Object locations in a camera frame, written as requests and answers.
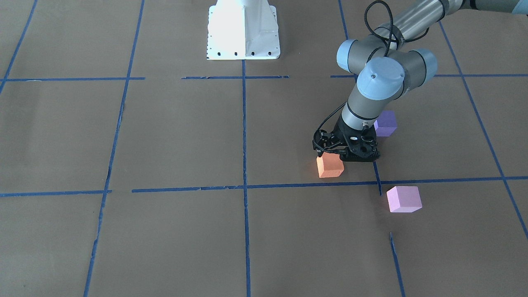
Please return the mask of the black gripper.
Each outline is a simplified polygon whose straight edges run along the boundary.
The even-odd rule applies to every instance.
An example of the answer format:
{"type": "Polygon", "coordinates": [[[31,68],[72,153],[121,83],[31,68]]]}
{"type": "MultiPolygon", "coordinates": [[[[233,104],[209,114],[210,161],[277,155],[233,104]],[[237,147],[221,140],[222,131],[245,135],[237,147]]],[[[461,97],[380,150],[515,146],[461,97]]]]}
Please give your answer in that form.
{"type": "Polygon", "coordinates": [[[344,162],[375,162],[380,157],[374,126],[356,130],[338,120],[332,133],[336,143],[330,145],[330,151],[326,142],[316,142],[318,158],[324,153],[333,153],[340,155],[344,162]]]}

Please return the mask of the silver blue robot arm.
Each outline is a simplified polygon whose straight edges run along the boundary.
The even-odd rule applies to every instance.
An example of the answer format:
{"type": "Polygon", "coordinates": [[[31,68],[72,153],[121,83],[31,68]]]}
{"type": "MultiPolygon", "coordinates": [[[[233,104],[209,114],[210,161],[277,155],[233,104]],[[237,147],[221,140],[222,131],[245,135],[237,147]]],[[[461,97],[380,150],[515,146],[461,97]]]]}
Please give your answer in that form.
{"type": "Polygon", "coordinates": [[[345,40],[336,62],[357,76],[348,100],[331,132],[317,128],[312,145],[318,157],[334,154],[344,162],[374,162],[380,157],[375,123],[386,105],[422,86],[438,71],[428,49],[402,52],[409,42],[423,38],[430,26],[461,9],[526,14],[526,0],[417,0],[398,15],[375,0],[365,9],[369,31],[362,40],[345,40]]]}

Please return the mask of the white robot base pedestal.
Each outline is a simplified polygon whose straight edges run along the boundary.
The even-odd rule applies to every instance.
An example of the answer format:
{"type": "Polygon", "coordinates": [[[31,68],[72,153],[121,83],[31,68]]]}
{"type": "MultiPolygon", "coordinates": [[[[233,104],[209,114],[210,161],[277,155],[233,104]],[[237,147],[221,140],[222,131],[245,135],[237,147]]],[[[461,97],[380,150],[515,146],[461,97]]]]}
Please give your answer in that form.
{"type": "Polygon", "coordinates": [[[208,17],[208,60],[281,56],[277,10],[267,0],[218,0],[209,7],[208,17]]]}

